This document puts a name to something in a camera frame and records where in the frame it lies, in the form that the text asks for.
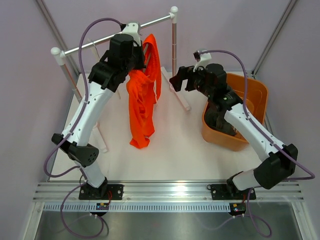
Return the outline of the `orange shorts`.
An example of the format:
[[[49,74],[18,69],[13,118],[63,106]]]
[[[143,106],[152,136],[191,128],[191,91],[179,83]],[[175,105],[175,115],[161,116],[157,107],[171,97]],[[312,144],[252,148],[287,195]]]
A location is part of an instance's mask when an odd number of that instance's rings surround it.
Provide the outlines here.
[[[156,104],[152,86],[153,83],[146,77],[143,70],[129,72],[126,89],[132,135],[130,144],[137,149],[146,148],[150,143],[150,137],[155,132],[153,113]]]

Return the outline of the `white plastic hanger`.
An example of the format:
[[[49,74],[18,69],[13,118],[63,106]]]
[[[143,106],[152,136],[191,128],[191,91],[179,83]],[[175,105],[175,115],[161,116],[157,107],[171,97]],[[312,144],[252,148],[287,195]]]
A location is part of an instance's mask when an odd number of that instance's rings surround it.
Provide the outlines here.
[[[100,55],[99,55],[98,49],[97,49],[95,44],[91,48],[91,52],[94,55],[95,60],[97,62],[99,62],[100,61]],[[116,90],[116,94],[117,94],[118,99],[121,100],[121,94],[120,94],[119,90]]]

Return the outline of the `dark green shorts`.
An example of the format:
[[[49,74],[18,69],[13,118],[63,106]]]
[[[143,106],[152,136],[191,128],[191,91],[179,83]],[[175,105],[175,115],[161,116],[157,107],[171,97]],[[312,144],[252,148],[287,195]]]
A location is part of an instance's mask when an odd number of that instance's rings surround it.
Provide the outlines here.
[[[235,137],[240,136],[240,132],[225,120],[228,108],[218,110],[215,105],[208,105],[204,113],[204,122],[212,130]]]

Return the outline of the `grey metal hanger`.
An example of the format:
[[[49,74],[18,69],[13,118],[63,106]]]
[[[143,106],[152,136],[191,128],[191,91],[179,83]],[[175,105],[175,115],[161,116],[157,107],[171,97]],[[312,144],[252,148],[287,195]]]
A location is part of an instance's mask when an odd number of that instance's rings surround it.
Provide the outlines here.
[[[146,65],[143,73],[153,83],[151,89],[154,93],[154,103],[157,104],[161,96],[162,73],[157,40],[152,33],[143,42],[143,53]]]

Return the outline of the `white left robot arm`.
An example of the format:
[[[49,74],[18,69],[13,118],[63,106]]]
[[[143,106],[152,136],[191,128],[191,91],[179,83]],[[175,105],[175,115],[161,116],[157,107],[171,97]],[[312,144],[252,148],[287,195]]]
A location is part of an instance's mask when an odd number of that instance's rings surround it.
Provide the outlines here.
[[[118,33],[109,42],[109,49],[84,78],[85,95],[70,126],[55,133],[55,143],[84,172],[87,182],[81,187],[85,199],[108,196],[108,180],[102,174],[97,158],[98,148],[89,143],[92,129],[106,103],[116,92],[131,70],[145,67],[142,41],[138,33]]]

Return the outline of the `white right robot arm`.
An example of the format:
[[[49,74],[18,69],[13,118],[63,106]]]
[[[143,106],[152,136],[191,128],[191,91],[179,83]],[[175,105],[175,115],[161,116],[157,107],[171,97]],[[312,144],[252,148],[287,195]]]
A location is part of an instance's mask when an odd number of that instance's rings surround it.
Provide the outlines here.
[[[184,80],[187,81],[185,90],[197,90],[206,96],[209,106],[246,139],[261,160],[258,167],[239,172],[226,181],[228,196],[237,199],[245,190],[254,187],[269,190],[295,172],[298,149],[273,137],[250,113],[245,99],[227,84],[227,73],[222,65],[210,63],[197,69],[181,66],[169,82],[179,92]]]

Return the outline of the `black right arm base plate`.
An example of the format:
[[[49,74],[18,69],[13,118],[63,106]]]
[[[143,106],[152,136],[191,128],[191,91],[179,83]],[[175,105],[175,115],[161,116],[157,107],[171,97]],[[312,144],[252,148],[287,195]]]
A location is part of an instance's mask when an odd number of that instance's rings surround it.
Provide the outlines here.
[[[225,183],[208,184],[206,188],[210,191],[212,200],[246,200],[248,198],[248,194],[250,194],[250,200],[255,200],[257,198],[254,189],[250,190],[248,188],[236,193],[231,193]]]

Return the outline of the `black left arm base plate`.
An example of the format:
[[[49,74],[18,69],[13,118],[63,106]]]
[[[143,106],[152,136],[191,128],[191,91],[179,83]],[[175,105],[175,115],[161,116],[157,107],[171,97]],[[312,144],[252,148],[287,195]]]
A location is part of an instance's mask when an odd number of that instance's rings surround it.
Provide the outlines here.
[[[122,200],[124,192],[123,184],[103,184],[94,188],[88,183],[80,187],[79,200]]]

